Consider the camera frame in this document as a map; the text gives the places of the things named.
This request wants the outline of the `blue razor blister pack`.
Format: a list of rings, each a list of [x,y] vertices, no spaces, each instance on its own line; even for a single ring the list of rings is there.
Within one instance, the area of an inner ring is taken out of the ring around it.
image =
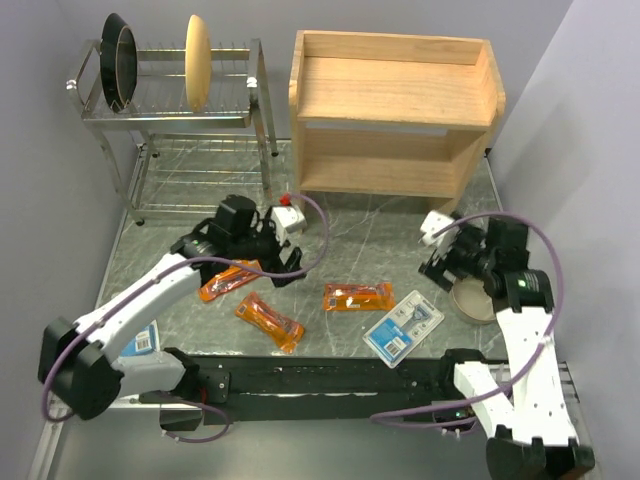
[[[444,320],[417,290],[404,297],[364,335],[364,342],[390,369],[396,368]]]
[[[121,357],[135,357],[157,352],[160,347],[158,325],[153,320],[122,350]]]

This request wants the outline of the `wooden two-tier shelf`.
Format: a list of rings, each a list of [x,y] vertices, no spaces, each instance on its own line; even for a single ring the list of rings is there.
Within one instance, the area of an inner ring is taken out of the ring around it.
[[[289,81],[295,187],[458,205],[506,109],[486,39],[301,30]]]

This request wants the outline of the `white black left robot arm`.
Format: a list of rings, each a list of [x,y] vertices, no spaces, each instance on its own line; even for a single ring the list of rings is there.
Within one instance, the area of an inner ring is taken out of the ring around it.
[[[287,260],[288,236],[306,224],[290,202],[259,214],[253,200],[229,195],[214,216],[181,236],[159,262],[102,307],[70,322],[52,321],[44,330],[38,379],[83,420],[103,413],[128,395],[166,392],[184,402],[198,397],[199,366],[176,348],[122,357],[142,329],[186,295],[241,261],[258,262],[258,272],[275,287],[304,276],[302,252]]]

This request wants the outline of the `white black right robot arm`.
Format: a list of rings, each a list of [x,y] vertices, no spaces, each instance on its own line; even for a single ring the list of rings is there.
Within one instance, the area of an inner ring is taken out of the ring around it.
[[[434,249],[420,273],[446,291],[456,280],[480,281],[505,341],[508,385],[470,349],[446,351],[437,375],[445,396],[469,400],[487,436],[490,476],[583,478],[595,455],[567,410],[553,338],[558,309],[548,275],[529,266],[528,225],[501,214],[480,228],[432,211],[420,232]]]

